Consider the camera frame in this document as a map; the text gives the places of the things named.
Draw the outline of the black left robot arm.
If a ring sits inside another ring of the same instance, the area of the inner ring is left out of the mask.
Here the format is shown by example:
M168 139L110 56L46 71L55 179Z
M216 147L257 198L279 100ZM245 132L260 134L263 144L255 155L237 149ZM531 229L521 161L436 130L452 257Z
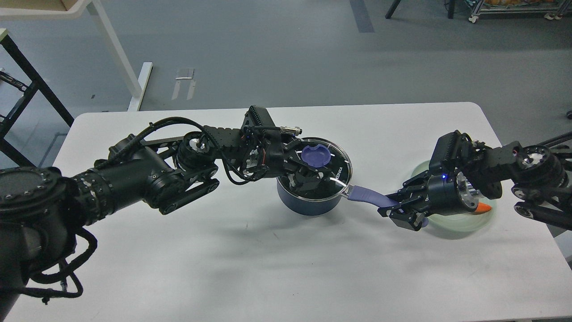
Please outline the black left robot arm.
M166 215L214 191L221 160L235 185L285 177L313 191L335 174L331 151L278 127L266 108L251 106L240 128L202 126L171 117L150 123L109 148L107 159L71 178L55 167L1 171L1 316L20 295L77 298L75 270L97 248L86 230L139 201Z

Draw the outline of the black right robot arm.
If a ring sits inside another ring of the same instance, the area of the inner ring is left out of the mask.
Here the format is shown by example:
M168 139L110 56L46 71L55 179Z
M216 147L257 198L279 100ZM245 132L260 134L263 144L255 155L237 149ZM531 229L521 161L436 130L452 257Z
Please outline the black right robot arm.
M570 230L571 149L564 145L491 148L460 131L439 137L428 169L390 194L395 204L378 207L395 225L420 230L425 219L475 213L479 200L499 199L502 182L512 181L517 214Z

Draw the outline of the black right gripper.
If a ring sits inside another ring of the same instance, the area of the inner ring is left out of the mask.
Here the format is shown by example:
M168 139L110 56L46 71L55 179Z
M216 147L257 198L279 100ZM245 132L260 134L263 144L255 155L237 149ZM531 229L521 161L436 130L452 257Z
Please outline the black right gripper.
M452 216L476 212L479 192L463 174L432 175L429 178L412 178L403 183L397 192L388 195L394 201L388 207L379 208L379 214L387 217L399 228L418 232L427 226L423 212L403 207L428 207L431 214Z

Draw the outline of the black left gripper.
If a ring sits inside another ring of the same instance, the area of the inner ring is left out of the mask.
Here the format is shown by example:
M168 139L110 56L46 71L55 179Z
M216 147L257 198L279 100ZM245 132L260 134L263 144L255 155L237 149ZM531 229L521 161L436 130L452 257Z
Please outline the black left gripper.
M330 177L331 154L301 154L312 137L262 139L248 150L244 175L249 179L275 178L298 172L298 192L314 191Z

